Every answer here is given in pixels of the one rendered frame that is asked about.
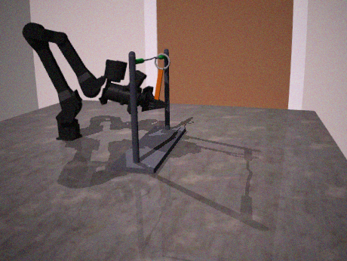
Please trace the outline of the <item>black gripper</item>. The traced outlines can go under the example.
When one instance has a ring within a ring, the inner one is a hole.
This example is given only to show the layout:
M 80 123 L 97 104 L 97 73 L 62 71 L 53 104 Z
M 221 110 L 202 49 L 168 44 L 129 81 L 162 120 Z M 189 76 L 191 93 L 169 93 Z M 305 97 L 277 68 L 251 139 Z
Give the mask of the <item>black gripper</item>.
M 153 110 L 153 109 L 162 109 L 167 108 L 167 103 L 162 100 L 154 99 L 153 95 L 153 86 L 146 86 L 145 88 L 138 88 L 137 90 L 137 106 L 141 106 L 143 111 Z M 130 90 L 126 89 L 126 87 L 121 86 L 118 92 L 118 102 L 120 105 L 127 105 L 127 111 L 131 113 L 131 105 L 130 105 Z

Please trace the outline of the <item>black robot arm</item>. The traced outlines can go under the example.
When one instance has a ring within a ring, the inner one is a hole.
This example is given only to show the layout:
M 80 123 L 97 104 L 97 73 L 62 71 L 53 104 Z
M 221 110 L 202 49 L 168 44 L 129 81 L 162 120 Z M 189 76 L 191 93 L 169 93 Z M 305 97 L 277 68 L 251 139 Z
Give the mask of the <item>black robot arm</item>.
M 75 72 L 78 78 L 78 84 L 86 97 L 97 97 L 106 81 L 106 85 L 102 89 L 102 94 L 99 98 L 102 105 L 106 104 L 107 100 L 118 102 L 118 92 L 122 85 L 111 83 L 111 81 L 121 83 L 121 80 L 124 80 L 127 62 L 106 60 L 104 75 L 96 78 L 83 64 L 80 56 L 67 38 L 66 33 L 51 31 L 37 23 L 26 24 L 23 27 L 22 33 L 32 49 L 39 55 L 39 59 L 43 63 L 51 82 L 57 90 L 61 113 L 56 117 L 59 131 L 59 137 L 56 140 L 73 141 L 78 139 L 81 137 L 80 124 L 75 117 L 82 109 L 83 99 L 79 96 L 77 89 L 72 90 L 68 86 L 49 48 L 49 42 L 57 44 L 63 56 Z

